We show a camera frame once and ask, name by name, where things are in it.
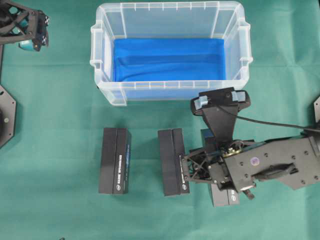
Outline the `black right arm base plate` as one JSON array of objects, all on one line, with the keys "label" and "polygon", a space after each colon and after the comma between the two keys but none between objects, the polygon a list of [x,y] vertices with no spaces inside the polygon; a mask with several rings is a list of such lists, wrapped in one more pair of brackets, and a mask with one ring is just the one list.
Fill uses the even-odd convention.
[{"label": "black right arm base plate", "polygon": [[313,102],[314,117],[316,121],[320,118],[320,96]]}]

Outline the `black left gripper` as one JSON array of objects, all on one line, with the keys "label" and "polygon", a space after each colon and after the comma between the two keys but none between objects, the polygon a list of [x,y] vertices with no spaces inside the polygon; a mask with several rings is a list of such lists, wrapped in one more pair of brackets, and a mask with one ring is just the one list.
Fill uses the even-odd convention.
[{"label": "black left gripper", "polygon": [[49,46],[49,33],[47,27],[50,18],[41,10],[31,10],[19,23],[19,33],[24,33],[24,39],[18,42],[18,47],[25,51],[39,52],[41,47]]}]

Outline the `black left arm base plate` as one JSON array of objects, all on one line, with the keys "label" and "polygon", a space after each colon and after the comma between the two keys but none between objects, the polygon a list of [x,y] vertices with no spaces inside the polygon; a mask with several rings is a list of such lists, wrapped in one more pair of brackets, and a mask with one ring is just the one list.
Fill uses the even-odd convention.
[{"label": "black left arm base plate", "polygon": [[15,134],[16,100],[0,86],[0,147]]}]

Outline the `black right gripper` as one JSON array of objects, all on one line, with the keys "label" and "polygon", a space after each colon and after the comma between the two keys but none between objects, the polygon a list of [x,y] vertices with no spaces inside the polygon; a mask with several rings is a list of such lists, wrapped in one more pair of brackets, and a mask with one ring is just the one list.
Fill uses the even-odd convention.
[{"label": "black right gripper", "polygon": [[216,184],[220,191],[243,192],[249,200],[256,181],[277,180],[293,190],[320,181],[318,136],[276,139],[241,153],[222,157],[208,167],[204,148],[180,157],[182,180]]}]

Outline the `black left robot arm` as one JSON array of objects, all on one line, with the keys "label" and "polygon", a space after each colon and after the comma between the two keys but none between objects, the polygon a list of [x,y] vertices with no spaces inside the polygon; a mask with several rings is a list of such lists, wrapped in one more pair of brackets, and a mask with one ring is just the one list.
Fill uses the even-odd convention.
[{"label": "black left robot arm", "polygon": [[18,44],[25,51],[39,52],[49,46],[50,18],[39,9],[12,0],[0,2],[0,44]]}]

